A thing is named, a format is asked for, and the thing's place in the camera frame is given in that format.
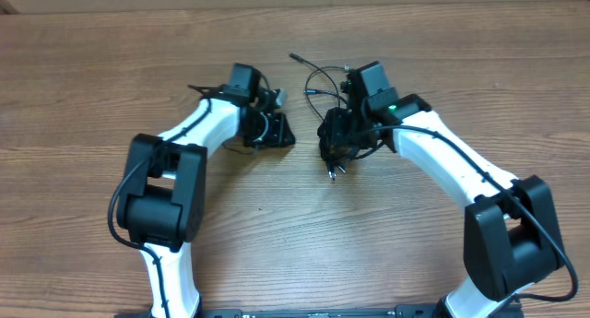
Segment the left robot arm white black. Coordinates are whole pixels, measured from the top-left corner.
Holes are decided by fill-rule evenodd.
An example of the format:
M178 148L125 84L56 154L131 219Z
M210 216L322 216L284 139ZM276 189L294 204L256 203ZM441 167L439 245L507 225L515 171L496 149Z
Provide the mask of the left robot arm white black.
M191 89L200 99L190 115L159 135L132 139L107 212L112 237L141 252L146 264L146 317L201 313L191 250L205 212L208 159L234 137L253 150L296 142L281 111L287 92L271 88L255 67L236 63L227 83Z

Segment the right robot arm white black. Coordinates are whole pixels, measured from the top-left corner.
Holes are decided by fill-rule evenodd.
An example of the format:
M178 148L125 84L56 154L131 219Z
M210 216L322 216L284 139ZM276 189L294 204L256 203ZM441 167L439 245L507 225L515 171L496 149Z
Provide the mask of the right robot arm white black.
M348 70L346 102L317 130L328 175L388 147L427 173L460 207L466 280L422 317L517 315L513 302L570 261L564 252L551 191L537 176L520 179L481 157L416 94L401 98L384 67Z

